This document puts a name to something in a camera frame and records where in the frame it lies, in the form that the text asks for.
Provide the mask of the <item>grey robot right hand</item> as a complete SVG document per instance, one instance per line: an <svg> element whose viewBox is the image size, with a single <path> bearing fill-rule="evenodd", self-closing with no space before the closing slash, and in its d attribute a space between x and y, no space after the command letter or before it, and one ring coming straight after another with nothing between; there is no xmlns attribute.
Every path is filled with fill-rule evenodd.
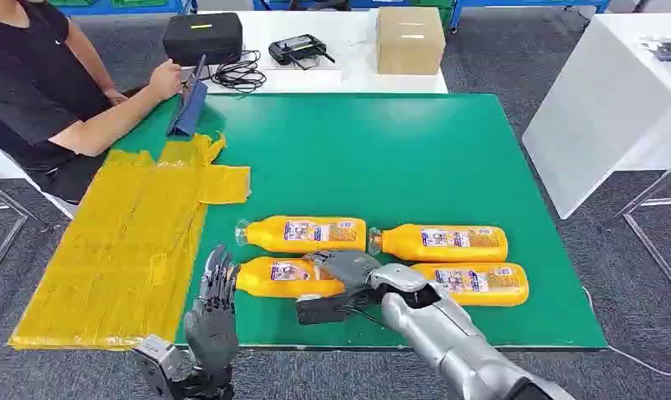
<svg viewBox="0 0 671 400"><path fill-rule="evenodd" d="M311 252L305 254L303 259L339 280L344 285L346 293L355 293L367 288L370 273L382 266L373 256L352 249Z"/></svg>

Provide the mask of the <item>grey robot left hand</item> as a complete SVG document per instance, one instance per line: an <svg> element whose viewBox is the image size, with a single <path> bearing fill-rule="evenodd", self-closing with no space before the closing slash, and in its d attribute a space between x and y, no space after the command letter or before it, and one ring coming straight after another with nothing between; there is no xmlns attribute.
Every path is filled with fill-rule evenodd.
<svg viewBox="0 0 671 400"><path fill-rule="evenodd" d="M222 373L238 351L234 304L238 271L230 252L218 244L208 255L198 295L183 318L195 362L211 375Z"/></svg>

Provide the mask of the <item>person's right hand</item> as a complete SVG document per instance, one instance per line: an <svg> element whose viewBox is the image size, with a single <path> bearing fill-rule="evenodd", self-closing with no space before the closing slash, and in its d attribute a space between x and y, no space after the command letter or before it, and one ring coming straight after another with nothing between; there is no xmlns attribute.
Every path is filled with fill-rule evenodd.
<svg viewBox="0 0 671 400"><path fill-rule="evenodd" d="M152 73L147 90L156 102L167 100L182 91L181 67L172 59L159 65Z"/></svg>

